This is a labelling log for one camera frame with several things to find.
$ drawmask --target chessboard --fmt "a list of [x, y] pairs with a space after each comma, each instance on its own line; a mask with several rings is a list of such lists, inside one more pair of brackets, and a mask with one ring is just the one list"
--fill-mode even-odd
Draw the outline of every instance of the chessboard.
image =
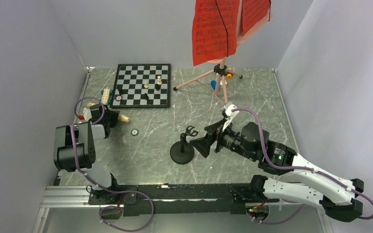
[[118, 65], [110, 107], [168, 108], [170, 74], [170, 64]]

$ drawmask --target musical notation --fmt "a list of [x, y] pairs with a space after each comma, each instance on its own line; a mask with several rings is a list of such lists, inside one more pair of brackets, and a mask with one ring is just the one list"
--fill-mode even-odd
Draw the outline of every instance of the musical notation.
[[245, 35], [258, 21], [267, 15], [270, 0], [242, 0], [241, 29]]
[[215, 0], [196, 0], [192, 26], [194, 66], [236, 52], [239, 0], [218, 0], [218, 7], [225, 26]]

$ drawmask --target black stand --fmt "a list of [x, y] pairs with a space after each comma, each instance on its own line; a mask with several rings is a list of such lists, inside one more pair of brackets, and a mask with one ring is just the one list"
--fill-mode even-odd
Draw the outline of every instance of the black stand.
[[195, 130], [191, 132], [194, 128], [195, 127], [191, 125], [188, 126], [185, 133], [181, 134], [180, 141], [175, 142], [170, 149], [171, 159], [177, 164], [187, 164], [194, 158], [194, 147], [187, 142], [187, 136], [195, 137], [198, 135], [198, 132]]

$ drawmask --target round black base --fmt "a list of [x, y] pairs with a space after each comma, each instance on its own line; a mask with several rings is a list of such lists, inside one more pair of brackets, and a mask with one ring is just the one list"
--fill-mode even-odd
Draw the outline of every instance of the round black base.
[[181, 153], [182, 142], [175, 142], [170, 150], [171, 159], [177, 164], [187, 164], [194, 158], [194, 147], [191, 144], [184, 146], [184, 153]]

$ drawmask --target gray marble surface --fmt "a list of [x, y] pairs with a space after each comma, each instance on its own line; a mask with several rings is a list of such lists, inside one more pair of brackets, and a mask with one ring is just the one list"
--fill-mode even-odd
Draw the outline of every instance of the gray marble surface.
[[[186, 82], [208, 68], [172, 68], [172, 87]], [[243, 79], [227, 80], [229, 101], [238, 107], [248, 107], [261, 118], [263, 128], [270, 132], [270, 139], [295, 149], [287, 116], [279, 96], [271, 69], [237, 68]], [[95, 69], [88, 81], [85, 97], [101, 98], [101, 90], [114, 84], [116, 68]], [[201, 81], [209, 83], [215, 75]], [[165, 109], [123, 109], [129, 123], [119, 122], [107, 139], [95, 142], [97, 161], [111, 172], [120, 184], [157, 183], [246, 183], [253, 175], [264, 173], [251, 162], [227, 149], [211, 153], [203, 158], [195, 150], [191, 163], [174, 163], [169, 150], [179, 141], [186, 126], [193, 125], [205, 135], [203, 128], [222, 119], [221, 104], [206, 87], [194, 82], [171, 93], [171, 107]], [[241, 112], [233, 120], [234, 131], [240, 131], [253, 117]], [[132, 136], [131, 130], [139, 135]], [[86, 185], [86, 180], [77, 173], [64, 172], [61, 185]]]

